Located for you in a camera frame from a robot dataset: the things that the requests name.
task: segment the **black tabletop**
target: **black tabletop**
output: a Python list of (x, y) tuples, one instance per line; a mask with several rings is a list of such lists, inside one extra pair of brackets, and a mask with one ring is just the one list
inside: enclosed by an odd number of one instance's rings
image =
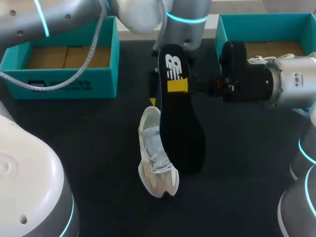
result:
[[(180, 175), (174, 198), (147, 193), (138, 175), (138, 125), (157, 66), (153, 41), (123, 41), (114, 100), (14, 101), (3, 82), (0, 99), (24, 129), (57, 153), (80, 212), (80, 237), (281, 237), (277, 205), (292, 184), (289, 164), (305, 120), (260, 103), (224, 104), (193, 96), (206, 135), (201, 173)], [(213, 40), (204, 40), (194, 69), (219, 74)]]

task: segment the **shoe sole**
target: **shoe sole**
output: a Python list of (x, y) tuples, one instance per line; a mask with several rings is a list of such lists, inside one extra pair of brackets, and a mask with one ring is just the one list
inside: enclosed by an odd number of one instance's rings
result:
[(181, 62), (181, 77), (190, 79), (189, 63), (182, 47), (165, 45), (159, 52), (159, 85), (157, 105), (161, 110), (160, 136), (164, 150), (173, 166), (182, 174), (198, 173), (205, 160), (205, 135), (195, 115), (191, 94), (168, 92), (170, 65), (167, 56)]
[[(142, 183), (143, 185), (145, 186), (145, 188), (147, 189), (147, 191), (154, 197), (156, 198), (162, 198), (162, 196), (156, 196), (154, 193), (151, 192), (151, 190), (149, 189), (149, 187), (147, 186), (146, 182), (145, 182), (145, 177), (144, 177), (144, 174), (142, 172), (142, 163), (140, 162), (139, 166), (138, 166), (138, 173), (139, 173), (139, 177), (140, 179), (142, 180)], [(176, 179), (179, 180), (179, 172), (176, 170)]]
[(282, 220), (282, 216), (281, 216), (281, 202), (282, 202), (282, 198), (283, 198), (283, 195), (280, 199), (280, 201), (278, 202), (278, 206), (277, 206), (277, 220), (278, 220), (278, 225), (280, 226), (280, 229), (282, 231), (282, 234), (284, 237), (289, 237), (288, 236), (288, 233), (285, 229), (285, 226), (284, 226), (284, 223), (283, 223), (283, 220)]

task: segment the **shoe lace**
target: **shoe lace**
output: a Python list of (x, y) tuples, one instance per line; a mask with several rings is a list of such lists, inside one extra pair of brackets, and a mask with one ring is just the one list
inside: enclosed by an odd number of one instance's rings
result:
[[(283, 55), (279, 58), (294, 58), (294, 54), (288, 53), (286, 55)], [(266, 64), (271, 59), (277, 59), (276, 57), (266, 57), (263, 58), (261, 56), (256, 56), (255, 58), (248, 59), (248, 63), (250, 64)]]
[(154, 174), (161, 174), (171, 170), (172, 163), (166, 153), (158, 155), (156, 152), (152, 157), (148, 156), (150, 167)]

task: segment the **shoe insole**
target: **shoe insole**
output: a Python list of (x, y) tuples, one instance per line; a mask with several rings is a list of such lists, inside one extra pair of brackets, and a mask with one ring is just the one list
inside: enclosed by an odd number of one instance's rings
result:
[(191, 95), (184, 88), (185, 80), (190, 77), (185, 52), (176, 44), (165, 45), (159, 52), (158, 63), (157, 106), (161, 110), (163, 148), (180, 172), (196, 173), (205, 159), (205, 136), (193, 110)]

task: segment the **teal box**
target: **teal box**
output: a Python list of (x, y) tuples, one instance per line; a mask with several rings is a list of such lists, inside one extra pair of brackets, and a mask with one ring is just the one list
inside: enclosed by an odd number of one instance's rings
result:
[(217, 56), (226, 41), (299, 41), (306, 55), (316, 52), (316, 19), (311, 13), (220, 15), (215, 46)]
[[(33, 46), (88, 46), (92, 43), (96, 25), (97, 22), (92, 22), (64, 34), (9, 48), (4, 54), (0, 70), (28, 84), (51, 86), (61, 83), (78, 69), (27, 70)], [(31, 91), (6, 81), (7, 87), (16, 100), (115, 98), (119, 72), (119, 33), (115, 17), (104, 20), (98, 46), (111, 46), (109, 68), (87, 68), (72, 84), (54, 91)]]

